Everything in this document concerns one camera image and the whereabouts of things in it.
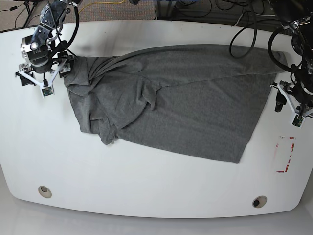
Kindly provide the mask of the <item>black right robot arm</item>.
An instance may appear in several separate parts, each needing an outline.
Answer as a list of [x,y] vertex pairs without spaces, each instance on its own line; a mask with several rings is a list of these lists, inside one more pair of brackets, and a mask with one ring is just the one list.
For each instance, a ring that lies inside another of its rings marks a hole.
[[[40,14],[40,24],[33,35],[24,37],[21,54],[24,63],[15,73],[22,86],[34,85],[40,88],[43,98],[53,95],[53,82],[70,74],[77,56],[69,50],[79,28],[80,0],[55,0],[48,2]],[[61,40],[63,22],[70,6],[75,13],[75,29],[69,41]]]

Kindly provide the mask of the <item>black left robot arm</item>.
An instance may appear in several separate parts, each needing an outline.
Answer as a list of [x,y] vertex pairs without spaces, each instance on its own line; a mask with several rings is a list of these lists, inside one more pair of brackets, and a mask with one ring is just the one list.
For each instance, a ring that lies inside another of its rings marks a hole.
[[[272,83],[277,89],[275,112],[288,104],[292,111],[291,125],[301,128],[306,118],[313,117],[313,2],[311,0],[271,0],[270,2],[281,27],[268,41],[271,60],[290,73],[291,82]],[[301,56],[299,65],[290,67],[279,62],[273,55],[272,42],[283,31],[290,29],[291,46]]]

